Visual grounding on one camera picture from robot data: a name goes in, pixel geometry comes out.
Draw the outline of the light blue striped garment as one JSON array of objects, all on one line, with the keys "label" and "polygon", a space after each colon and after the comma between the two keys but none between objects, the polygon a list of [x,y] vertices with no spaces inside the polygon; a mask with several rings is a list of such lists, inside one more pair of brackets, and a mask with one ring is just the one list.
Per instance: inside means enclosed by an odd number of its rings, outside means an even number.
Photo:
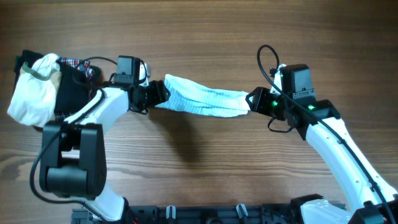
[{"label": "light blue striped garment", "polygon": [[170,98],[158,108],[221,118],[245,115],[250,110],[245,91],[208,88],[171,74],[166,74],[164,84]]}]

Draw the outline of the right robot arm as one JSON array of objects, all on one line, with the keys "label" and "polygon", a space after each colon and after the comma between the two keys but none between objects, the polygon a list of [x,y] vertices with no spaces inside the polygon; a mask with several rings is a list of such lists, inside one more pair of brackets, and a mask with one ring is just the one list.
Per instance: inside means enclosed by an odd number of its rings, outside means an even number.
[{"label": "right robot arm", "polygon": [[250,110],[297,130],[324,160],[348,203],[344,209],[317,194],[295,198],[290,222],[397,223],[397,190],[366,159],[333,104],[316,99],[309,67],[281,65],[270,72],[270,89],[257,87],[246,95]]}]

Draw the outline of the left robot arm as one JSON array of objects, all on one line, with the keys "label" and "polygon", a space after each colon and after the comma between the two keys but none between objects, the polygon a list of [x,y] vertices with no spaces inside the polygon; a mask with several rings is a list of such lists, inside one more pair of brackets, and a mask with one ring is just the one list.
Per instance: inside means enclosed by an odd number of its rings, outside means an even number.
[{"label": "left robot arm", "polygon": [[42,148],[30,171],[34,195],[52,204],[80,205],[72,223],[139,223],[126,198],[106,184],[104,134],[128,111],[147,114],[171,93],[162,80],[149,81],[144,61],[119,56],[116,73],[95,97],[61,123],[44,126]]}]

